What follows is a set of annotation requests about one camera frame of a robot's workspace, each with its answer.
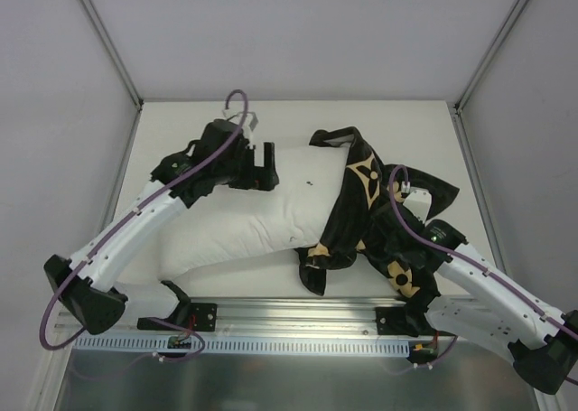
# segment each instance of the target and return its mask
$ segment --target gray floor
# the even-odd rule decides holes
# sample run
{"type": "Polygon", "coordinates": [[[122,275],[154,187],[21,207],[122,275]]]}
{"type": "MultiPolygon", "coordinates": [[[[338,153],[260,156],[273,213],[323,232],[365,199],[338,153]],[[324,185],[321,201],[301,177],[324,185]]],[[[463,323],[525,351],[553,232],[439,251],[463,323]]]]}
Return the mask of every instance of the gray floor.
{"type": "MultiPolygon", "coordinates": [[[[73,351],[75,369],[117,372],[137,354],[73,351]]],[[[86,381],[70,370],[59,411],[537,410],[533,391],[492,354],[459,343],[433,371],[388,371],[405,360],[202,355],[183,364],[145,359],[121,376],[86,381]]]]}

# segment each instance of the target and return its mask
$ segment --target patterned fabric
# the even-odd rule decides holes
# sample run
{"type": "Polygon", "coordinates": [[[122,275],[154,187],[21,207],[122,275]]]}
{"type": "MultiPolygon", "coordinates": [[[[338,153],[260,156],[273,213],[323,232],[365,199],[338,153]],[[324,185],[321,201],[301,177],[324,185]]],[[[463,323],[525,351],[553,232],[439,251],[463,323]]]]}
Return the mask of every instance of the patterned fabric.
{"type": "MultiPolygon", "coordinates": [[[[437,292],[434,277],[412,269],[396,260],[393,248],[399,246],[393,231],[378,229],[376,216],[389,205],[387,181],[395,164],[384,165],[378,154],[355,127],[313,134],[310,145],[341,147],[349,145],[340,195],[333,205],[319,243],[314,247],[297,248],[299,277],[311,292],[324,295],[327,271],[348,268],[358,253],[366,256],[376,270],[387,277],[390,284],[404,298],[412,298],[422,289],[437,292]]],[[[424,188],[432,194],[432,208],[428,219],[439,214],[455,200],[459,189],[430,174],[408,168],[412,186],[424,188]]],[[[396,201],[403,203],[397,176],[394,185],[396,201]]]]}

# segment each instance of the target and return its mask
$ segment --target white cloth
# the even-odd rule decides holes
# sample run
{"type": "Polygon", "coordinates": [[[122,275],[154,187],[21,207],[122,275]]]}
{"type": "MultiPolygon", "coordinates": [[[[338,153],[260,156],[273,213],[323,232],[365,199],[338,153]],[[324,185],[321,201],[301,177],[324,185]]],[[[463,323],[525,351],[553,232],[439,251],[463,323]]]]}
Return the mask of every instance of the white cloth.
{"type": "Polygon", "coordinates": [[[273,191],[219,186],[160,232],[161,276],[319,242],[337,200],[348,147],[275,151],[273,191]]]}

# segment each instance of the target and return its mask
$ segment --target table surface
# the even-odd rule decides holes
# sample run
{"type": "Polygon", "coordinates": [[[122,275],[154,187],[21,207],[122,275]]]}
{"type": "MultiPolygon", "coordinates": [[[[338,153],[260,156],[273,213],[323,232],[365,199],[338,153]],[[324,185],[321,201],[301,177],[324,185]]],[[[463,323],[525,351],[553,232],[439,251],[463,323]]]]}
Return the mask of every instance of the table surface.
{"type": "MultiPolygon", "coordinates": [[[[404,163],[459,187],[454,204],[439,218],[465,234],[479,252],[492,259],[452,119],[442,101],[258,101],[256,131],[261,141],[277,149],[307,145],[316,129],[356,126],[385,163],[404,163]]],[[[220,102],[147,102],[136,131],[117,213],[142,190],[150,172],[168,154],[199,138],[207,123],[221,116],[220,102]]],[[[159,241],[153,236],[120,280],[149,283],[159,278],[159,241]]],[[[279,252],[203,266],[174,279],[197,297],[313,297],[297,274],[296,254],[279,252]]],[[[443,294],[465,294],[438,277],[443,294]]],[[[328,297],[396,295],[388,281],[365,260],[328,274],[328,297]]]]}

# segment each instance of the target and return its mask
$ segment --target gray wall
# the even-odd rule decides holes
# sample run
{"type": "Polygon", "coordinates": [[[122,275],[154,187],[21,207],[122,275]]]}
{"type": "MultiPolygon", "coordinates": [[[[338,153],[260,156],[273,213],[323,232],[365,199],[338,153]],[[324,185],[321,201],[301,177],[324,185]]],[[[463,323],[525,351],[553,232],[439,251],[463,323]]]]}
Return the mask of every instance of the gray wall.
{"type": "MultiPolygon", "coordinates": [[[[576,19],[576,0],[532,0],[464,121],[507,265],[566,311],[578,309],[576,19]]],[[[574,409],[578,388],[564,393],[574,409]]]]}
{"type": "Polygon", "coordinates": [[[455,101],[514,0],[94,0],[143,98],[455,101]]]}
{"type": "Polygon", "coordinates": [[[51,296],[94,234],[135,116],[77,0],[0,0],[0,410],[26,409],[51,296]]]}

